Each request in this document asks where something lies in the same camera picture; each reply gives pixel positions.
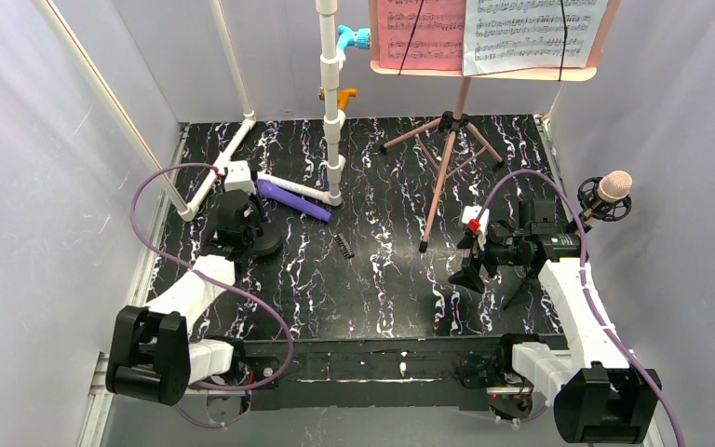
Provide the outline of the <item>purple microphone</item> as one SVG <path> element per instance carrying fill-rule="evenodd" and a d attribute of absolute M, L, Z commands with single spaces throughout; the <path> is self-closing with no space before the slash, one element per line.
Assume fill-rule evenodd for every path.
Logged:
<path fill-rule="evenodd" d="M 331 220 L 331 214 L 327 210 L 321 208 L 319 205 L 305 200 L 301 196 L 296 196 L 269 181 L 258 180 L 257 188 L 260 196 L 263 198 L 275 200 L 276 202 L 286 205 L 321 222 L 328 223 Z"/>

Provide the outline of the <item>black round-base mic stand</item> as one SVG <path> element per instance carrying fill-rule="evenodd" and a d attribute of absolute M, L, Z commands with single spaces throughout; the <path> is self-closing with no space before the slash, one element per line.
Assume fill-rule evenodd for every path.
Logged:
<path fill-rule="evenodd" d="M 271 255 L 281 248 L 282 242 L 280 229 L 274 223 L 262 222 L 255 233 L 250 254 L 257 258 Z"/>

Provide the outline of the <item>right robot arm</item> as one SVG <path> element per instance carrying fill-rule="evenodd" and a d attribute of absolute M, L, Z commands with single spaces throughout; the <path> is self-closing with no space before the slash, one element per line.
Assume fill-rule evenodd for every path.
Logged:
<path fill-rule="evenodd" d="M 568 443 L 663 443 L 655 424 L 658 398 L 652 385 L 611 341 L 614 328 L 596 294 L 589 264 L 582 263 L 581 238 L 556 221 L 556 204 L 547 199 L 519 203 L 519 225 L 490 221 L 479 206 L 464 208 L 466 252 L 449 281 L 483 291 L 482 274 L 501 266 L 523 266 L 552 301 L 569 350 L 560 357 L 538 335 L 507 334 L 488 367 L 502 377 L 527 380 L 552 409 L 556 429 Z"/>

